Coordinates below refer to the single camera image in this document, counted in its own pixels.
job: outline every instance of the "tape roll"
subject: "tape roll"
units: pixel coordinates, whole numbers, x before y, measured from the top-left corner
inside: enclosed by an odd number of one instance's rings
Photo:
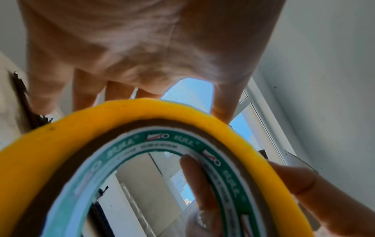
[[[218,119],[181,104],[107,102],[0,153],[0,236],[79,236],[102,182],[138,154],[189,154],[215,192],[225,236],[313,236],[269,164]]]

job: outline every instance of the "green label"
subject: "green label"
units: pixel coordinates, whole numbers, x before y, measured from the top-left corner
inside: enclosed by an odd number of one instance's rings
[[[264,235],[249,187],[219,149],[182,129],[147,127],[118,136],[79,167],[48,212],[43,236],[80,236],[100,185],[122,163],[151,151],[188,154],[202,165],[220,206],[225,236]]]

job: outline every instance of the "ceiling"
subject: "ceiling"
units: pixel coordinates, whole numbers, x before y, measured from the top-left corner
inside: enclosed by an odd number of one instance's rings
[[[374,9],[288,0],[259,65],[315,167],[373,209]]]

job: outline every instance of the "fingernail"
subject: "fingernail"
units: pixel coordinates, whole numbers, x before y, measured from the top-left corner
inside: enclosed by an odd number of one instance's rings
[[[195,216],[195,222],[197,225],[206,229],[208,231],[212,231],[214,227],[214,221],[216,215],[218,214],[217,211],[213,210],[201,210]]]

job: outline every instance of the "hand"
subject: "hand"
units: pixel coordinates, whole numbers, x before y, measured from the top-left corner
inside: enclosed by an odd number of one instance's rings
[[[210,230],[207,236],[222,235],[218,205],[213,201],[216,199],[203,170],[198,162],[189,156],[183,156],[180,164],[201,213],[208,213],[206,214],[207,218],[204,219],[205,225]],[[280,166],[272,162],[270,165],[291,194],[331,234],[342,237],[375,236],[375,213],[369,208],[309,169]],[[202,231],[204,230],[193,227],[186,231],[187,234],[189,231],[200,231],[200,236],[203,236]]]
[[[51,113],[73,81],[73,109],[161,98],[179,80],[214,84],[211,114],[232,120],[284,0],[19,0],[28,33],[29,97]]]

